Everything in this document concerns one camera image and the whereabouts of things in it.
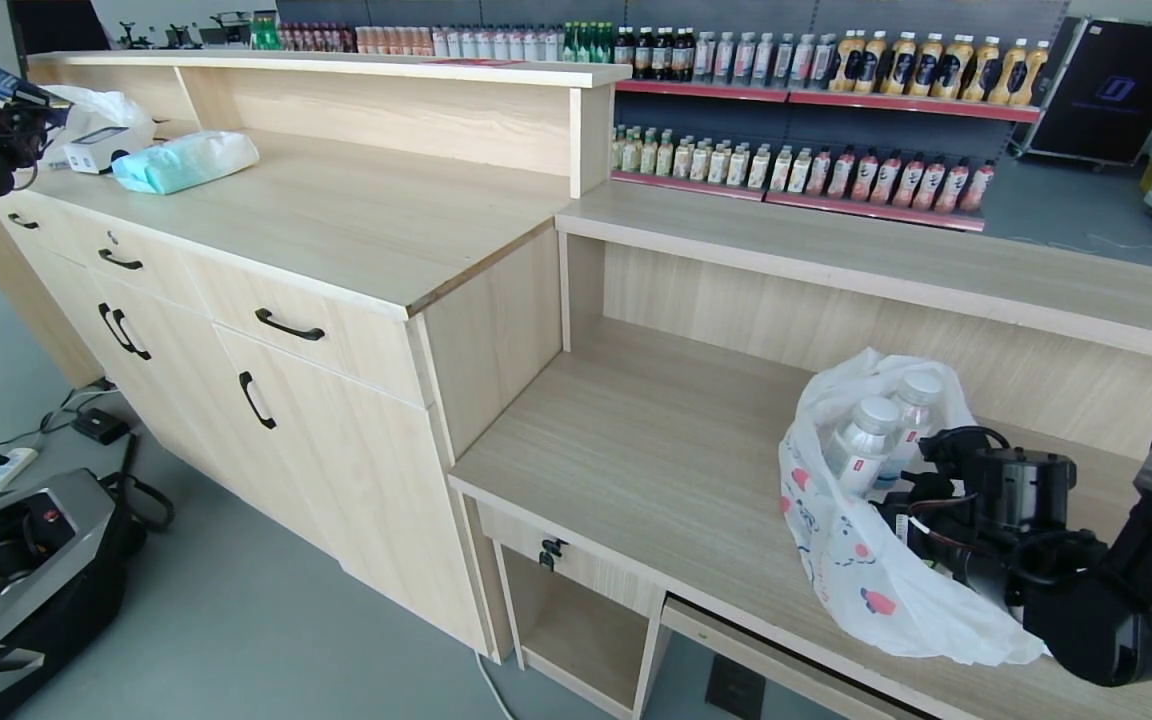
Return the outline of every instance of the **black drawer handle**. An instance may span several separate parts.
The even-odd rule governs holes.
[[[14,223],[20,225],[20,227],[26,229],[28,232],[36,232],[36,229],[38,229],[37,222],[33,222],[33,220],[20,219],[20,214],[17,213],[9,213],[8,219],[12,220]]]
[[[106,263],[113,263],[118,265],[120,268],[141,270],[143,268],[143,266],[145,266],[145,263],[141,263],[141,260],[131,260],[131,263],[128,263],[126,260],[120,260],[114,258],[114,252],[111,251],[107,247],[101,247],[100,252],[97,252],[97,255],[100,255],[101,260],[105,260]]]
[[[323,328],[310,328],[310,329],[306,329],[306,331],[298,331],[296,328],[289,328],[289,327],[287,327],[287,325],[283,325],[281,323],[276,323],[276,320],[274,320],[273,318],[274,318],[274,313],[271,313],[271,311],[266,310],[265,306],[262,306],[262,309],[256,310],[256,319],[257,320],[260,320],[260,323],[265,323],[271,328],[275,328],[275,329],[282,331],[283,333],[287,333],[287,334],[294,334],[294,336],[301,338],[301,340],[306,340],[306,341],[310,341],[310,342],[314,342],[314,341],[323,340],[324,338],[326,338],[326,334],[328,334],[328,333],[323,332]]]
[[[242,373],[238,373],[238,387],[243,388],[243,397],[247,397],[247,404],[251,406],[252,414],[256,415],[256,419],[260,420],[262,425],[265,425],[266,429],[273,430],[278,427],[278,423],[274,422],[274,418],[262,418],[260,410],[256,409],[256,401],[252,400],[252,392],[251,392],[252,382],[255,382],[255,378],[252,378],[252,374],[248,373],[247,370],[243,370]]]
[[[123,314],[122,310],[114,310],[114,324],[118,325],[120,331],[123,331],[123,338],[127,338],[127,350],[141,356],[142,361],[150,359],[152,355],[147,354],[145,350],[141,350],[136,347],[136,344],[134,344],[131,333],[128,333],[127,328],[123,327],[124,319],[127,319],[127,314]]]
[[[96,309],[100,310],[100,319],[105,321],[105,327],[109,328],[109,334],[114,336],[114,340],[118,341],[118,344],[122,346],[123,350],[126,351],[136,353],[136,346],[120,338],[118,335],[118,331],[114,329],[114,324],[109,323],[109,305],[106,305],[104,304],[104,302],[101,302],[101,304],[97,305]]]

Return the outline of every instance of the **electrical cable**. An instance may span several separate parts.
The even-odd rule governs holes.
[[[509,706],[506,705],[505,698],[500,697],[500,691],[498,691],[495,683],[492,682],[492,675],[488,675],[488,669],[486,669],[486,666],[483,665],[483,655],[475,652],[473,659],[479,665],[479,673],[483,674],[483,682],[488,684],[488,690],[492,691],[492,697],[495,698],[497,705],[500,707],[500,712],[502,712],[508,720],[518,720],[517,717],[509,711]]]

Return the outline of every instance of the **floor outlet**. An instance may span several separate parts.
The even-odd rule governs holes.
[[[18,447],[8,452],[8,461],[0,465],[0,492],[8,488],[12,480],[20,475],[20,470],[26,469],[37,456],[38,450],[29,447]]]

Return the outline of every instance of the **countertop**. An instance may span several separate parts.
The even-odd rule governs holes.
[[[602,183],[558,213],[696,260],[935,306],[1152,356],[1152,268],[1009,240]]]

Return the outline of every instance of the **white plastic bag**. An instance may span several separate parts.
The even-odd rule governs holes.
[[[122,92],[96,92],[73,85],[46,85],[44,90],[63,97],[73,103],[73,107],[65,119],[65,128],[52,134],[51,145],[38,161],[40,170],[69,169],[69,159],[65,158],[65,143],[77,141],[101,128],[124,127],[132,131],[142,145],[154,142],[154,119]]]
[[[842,491],[824,464],[820,435],[864,397],[894,392],[909,370],[941,377],[946,427],[975,424],[954,370],[873,348],[814,376],[799,396],[780,448],[781,510],[804,569],[840,628],[892,655],[1033,661],[1043,654],[1041,641],[1000,606],[924,564],[877,508]]]

